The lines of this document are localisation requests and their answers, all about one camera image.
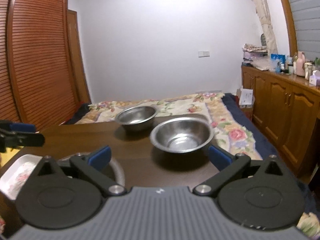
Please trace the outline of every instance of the blue gripper pad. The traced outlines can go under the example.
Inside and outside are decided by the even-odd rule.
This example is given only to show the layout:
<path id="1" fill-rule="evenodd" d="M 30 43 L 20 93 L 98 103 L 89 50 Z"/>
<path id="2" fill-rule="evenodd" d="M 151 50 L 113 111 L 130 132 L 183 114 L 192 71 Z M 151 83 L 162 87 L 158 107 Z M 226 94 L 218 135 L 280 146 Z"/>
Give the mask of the blue gripper pad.
<path id="1" fill-rule="evenodd" d="M 101 171 L 111 161 L 111 148 L 109 146 L 103 147 L 95 152 L 92 152 L 87 159 L 90 166 L 96 170 Z"/>
<path id="2" fill-rule="evenodd" d="M 13 122 L 10 124 L 10 129 L 15 132 L 36 132 L 36 126 L 33 124 L 27 124 L 27 123 L 19 123 L 19 122 Z"/>
<path id="3" fill-rule="evenodd" d="M 213 145 L 209 147 L 209 160 L 219 171 L 222 171 L 233 162 L 234 159 L 231 156 L 230 153 L 220 147 Z"/>

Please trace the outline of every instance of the white wall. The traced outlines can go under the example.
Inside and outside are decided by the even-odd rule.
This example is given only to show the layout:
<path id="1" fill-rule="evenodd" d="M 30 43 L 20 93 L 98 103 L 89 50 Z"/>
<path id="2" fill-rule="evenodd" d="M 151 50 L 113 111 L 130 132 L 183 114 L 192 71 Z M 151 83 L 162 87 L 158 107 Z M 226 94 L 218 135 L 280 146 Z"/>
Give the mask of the white wall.
<path id="1" fill-rule="evenodd" d="M 288 29 L 287 29 L 287 23 L 285 21 L 281 0 L 267 0 L 267 2 L 270 10 L 273 31 L 276 36 L 278 53 L 289 55 L 290 47 L 289 47 Z"/>
<path id="2" fill-rule="evenodd" d="M 235 92 L 260 44 L 251 0 L 79 0 L 92 101 Z M 210 57 L 198 58 L 199 50 Z"/>

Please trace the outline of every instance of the pink thermos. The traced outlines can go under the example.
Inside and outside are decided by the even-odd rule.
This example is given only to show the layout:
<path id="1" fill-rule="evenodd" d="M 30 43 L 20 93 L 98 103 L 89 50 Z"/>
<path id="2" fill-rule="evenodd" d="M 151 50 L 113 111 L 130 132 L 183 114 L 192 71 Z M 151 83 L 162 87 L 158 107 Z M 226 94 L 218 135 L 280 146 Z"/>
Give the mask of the pink thermos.
<path id="1" fill-rule="evenodd" d="M 306 58 L 304 56 L 304 52 L 298 51 L 298 59 L 297 59 L 297 75 L 304 77 L 305 71 L 304 71 L 304 64 L 306 62 Z"/>

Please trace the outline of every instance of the light switch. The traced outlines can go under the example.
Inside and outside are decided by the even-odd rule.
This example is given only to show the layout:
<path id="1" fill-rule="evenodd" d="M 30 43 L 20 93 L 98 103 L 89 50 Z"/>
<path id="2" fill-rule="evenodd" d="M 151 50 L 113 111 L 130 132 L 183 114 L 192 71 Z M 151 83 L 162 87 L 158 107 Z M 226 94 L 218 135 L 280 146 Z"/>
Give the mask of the light switch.
<path id="1" fill-rule="evenodd" d="M 210 57 L 209 51 L 198 51 L 198 57 Z"/>

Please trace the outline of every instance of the metal bowl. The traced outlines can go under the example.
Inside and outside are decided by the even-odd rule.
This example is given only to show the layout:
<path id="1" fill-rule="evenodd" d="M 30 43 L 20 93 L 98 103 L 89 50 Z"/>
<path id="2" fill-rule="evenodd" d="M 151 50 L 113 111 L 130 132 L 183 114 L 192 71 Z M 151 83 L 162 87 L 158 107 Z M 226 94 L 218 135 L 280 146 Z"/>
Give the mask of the metal bowl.
<path id="1" fill-rule="evenodd" d="M 169 153 L 186 154 L 206 146 L 213 131 L 206 120 L 180 117 L 159 124 L 150 134 L 151 143 Z"/>
<path id="2" fill-rule="evenodd" d="M 135 106 L 117 114 L 115 121 L 127 131 L 142 131 L 153 125 L 157 109 L 153 106 Z"/>

